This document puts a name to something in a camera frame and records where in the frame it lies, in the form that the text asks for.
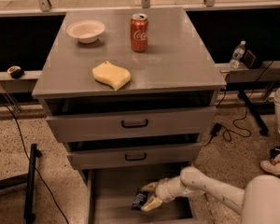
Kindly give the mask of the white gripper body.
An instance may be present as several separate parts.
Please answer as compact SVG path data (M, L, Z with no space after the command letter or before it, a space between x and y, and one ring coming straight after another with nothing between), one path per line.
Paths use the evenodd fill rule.
M179 176L164 178L160 180L155 189L155 194L163 203L173 201L176 197L181 197L186 186L181 182Z

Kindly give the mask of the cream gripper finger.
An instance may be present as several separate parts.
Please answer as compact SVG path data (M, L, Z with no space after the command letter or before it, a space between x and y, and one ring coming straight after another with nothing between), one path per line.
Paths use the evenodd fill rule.
M159 208L162 205L162 200L156 195L152 195L147 202L141 207L144 212L149 212L153 209Z
M142 187L142 191L155 192L158 188L164 186L166 182L167 182L167 178L150 182Z

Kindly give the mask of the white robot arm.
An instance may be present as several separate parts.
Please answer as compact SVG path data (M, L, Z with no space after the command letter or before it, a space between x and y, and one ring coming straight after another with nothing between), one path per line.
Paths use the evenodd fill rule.
M241 224L280 224L280 178L273 175L259 175L245 189L239 189L188 166L176 177L147 184L143 191L153 192L141 208L146 212L177 197L190 198L204 192L238 214Z

